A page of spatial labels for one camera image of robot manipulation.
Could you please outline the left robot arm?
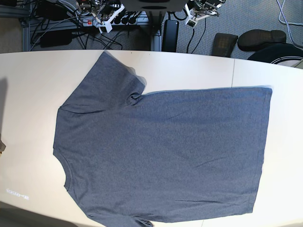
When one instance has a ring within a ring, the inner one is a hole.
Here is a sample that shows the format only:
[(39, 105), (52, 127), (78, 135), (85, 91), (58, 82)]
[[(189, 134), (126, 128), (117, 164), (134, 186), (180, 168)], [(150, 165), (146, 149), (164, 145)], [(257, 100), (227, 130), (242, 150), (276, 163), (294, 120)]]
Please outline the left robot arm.
[(202, 16), (219, 16), (218, 9), (226, 0), (189, 0), (187, 7), (191, 15), (196, 17)]

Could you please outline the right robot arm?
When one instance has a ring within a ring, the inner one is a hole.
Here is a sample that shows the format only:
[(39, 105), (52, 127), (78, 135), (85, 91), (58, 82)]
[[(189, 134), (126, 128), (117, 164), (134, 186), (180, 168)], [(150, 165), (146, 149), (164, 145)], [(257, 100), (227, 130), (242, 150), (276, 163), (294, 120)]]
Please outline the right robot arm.
[(79, 8), (100, 24), (111, 23), (119, 14), (125, 12), (120, 0), (78, 0)]

